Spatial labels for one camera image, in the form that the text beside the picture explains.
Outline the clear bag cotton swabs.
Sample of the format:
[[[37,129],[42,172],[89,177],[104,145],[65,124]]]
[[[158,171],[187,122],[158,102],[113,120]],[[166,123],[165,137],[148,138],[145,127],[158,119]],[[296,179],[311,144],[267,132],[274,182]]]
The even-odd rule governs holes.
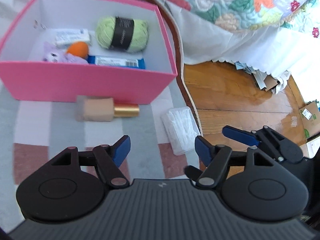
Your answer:
[[[161,116],[174,155],[184,155],[195,148],[199,128],[189,107],[171,108]]]

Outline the foundation bottle gold cap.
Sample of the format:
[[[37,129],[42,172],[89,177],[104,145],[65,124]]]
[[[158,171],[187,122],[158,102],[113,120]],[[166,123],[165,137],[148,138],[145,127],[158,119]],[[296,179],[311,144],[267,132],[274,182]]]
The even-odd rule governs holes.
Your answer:
[[[116,103],[113,98],[77,96],[76,117],[81,121],[112,121],[114,118],[139,116],[137,104]]]

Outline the purple plush toy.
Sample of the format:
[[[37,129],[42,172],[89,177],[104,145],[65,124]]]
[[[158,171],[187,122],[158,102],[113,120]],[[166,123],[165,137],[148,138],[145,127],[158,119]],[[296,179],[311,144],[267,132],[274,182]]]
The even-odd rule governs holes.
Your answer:
[[[88,64],[88,62],[78,56],[70,53],[65,53],[63,50],[56,48],[55,45],[45,42],[43,45],[43,61],[50,63],[74,63],[74,64]]]

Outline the cardboard box with label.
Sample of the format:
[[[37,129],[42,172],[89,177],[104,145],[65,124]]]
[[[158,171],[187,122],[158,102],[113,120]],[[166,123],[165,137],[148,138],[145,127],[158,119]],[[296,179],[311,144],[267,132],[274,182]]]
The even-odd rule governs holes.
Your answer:
[[[299,110],[306,139],[319,133],[319,108],[317,101],[310,102]]]

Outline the green yarn ball black label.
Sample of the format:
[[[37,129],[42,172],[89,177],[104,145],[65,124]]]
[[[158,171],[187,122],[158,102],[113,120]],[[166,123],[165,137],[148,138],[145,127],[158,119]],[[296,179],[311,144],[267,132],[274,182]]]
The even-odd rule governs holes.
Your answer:
[[[95,38],[104,49],[137,53],[148,44],[148,27],[145,20],[108,16],[98,21]]]

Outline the pink storage box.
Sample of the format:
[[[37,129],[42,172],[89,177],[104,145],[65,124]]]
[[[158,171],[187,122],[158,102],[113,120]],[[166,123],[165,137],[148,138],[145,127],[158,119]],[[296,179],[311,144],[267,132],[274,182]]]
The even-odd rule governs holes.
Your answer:
[[[1,38],[1,81],[17,100],[149,104],[176,76],[160,10],[139,0],[30,0]]]

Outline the blue packet white labels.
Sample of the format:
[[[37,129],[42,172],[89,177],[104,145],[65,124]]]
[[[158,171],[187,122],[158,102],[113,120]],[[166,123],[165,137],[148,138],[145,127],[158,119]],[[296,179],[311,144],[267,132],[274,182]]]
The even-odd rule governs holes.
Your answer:
[[[126,67],[134,69],[145,69],[144,59],[123,59],[106,56],[88,55],[87,62],[97,66]]]

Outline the checked grey red rug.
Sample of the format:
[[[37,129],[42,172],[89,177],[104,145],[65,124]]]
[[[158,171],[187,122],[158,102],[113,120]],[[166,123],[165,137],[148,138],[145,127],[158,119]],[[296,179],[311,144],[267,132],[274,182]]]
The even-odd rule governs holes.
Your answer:
[[[162,115],[169,109],[193,107],[183,81],[183,49],[178,26],[166,6],[159,10],[176,57],[178,76],[136,118],[80,122],[76,105],[18,101],[1,88],[1,228],[9,232],[23,221],[16,202],[19,184],[68,146],[90,150],[113,144],[127,134],[131,151],[120,169],[128,179],[182,179],[187,165],[199,166],[194,151],[175,155]]]

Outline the white bed skirt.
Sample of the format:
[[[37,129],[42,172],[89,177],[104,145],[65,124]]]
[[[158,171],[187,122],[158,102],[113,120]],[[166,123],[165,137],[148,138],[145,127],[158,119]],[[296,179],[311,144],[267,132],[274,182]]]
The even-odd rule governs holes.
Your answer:
[[[2,30],[27,1],[1,0]],[[307,83],[319,77],[319,37],[278,25],[228,31],[167,0],[156,1],[167,7],[178,25],[187,64],[240,62],[274,78],[286,70]]]

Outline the white labelled packet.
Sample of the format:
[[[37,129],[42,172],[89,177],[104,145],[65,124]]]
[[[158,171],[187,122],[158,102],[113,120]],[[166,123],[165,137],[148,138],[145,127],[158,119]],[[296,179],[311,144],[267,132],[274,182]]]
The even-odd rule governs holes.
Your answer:
[[[65,48],[75,42],[91,44],[91,36],[87,29],[57,29],[55,32],[55,45]]]

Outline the cardboard scraps under bed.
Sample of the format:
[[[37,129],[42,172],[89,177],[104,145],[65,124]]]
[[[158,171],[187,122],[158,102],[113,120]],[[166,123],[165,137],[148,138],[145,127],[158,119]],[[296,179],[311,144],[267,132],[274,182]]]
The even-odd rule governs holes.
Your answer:
[[[278,94],[284,90],[291,76],[291,73],[286,70],[280,77],[274,78],[272,75],[255,70],[245,63],[235,62],[233,64],[236,70],[243,70],[245,73],[252,75],[260,90],[264,90],[265,92],[271,91],[273,94]]]

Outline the orange makeup sponge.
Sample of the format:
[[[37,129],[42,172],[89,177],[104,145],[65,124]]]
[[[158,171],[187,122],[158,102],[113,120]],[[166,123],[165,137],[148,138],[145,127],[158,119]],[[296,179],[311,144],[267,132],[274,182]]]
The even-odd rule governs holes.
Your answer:
[[[86,42],[74,42],[67,48],[66,53],[86,60],[89,55],[89,46]]]

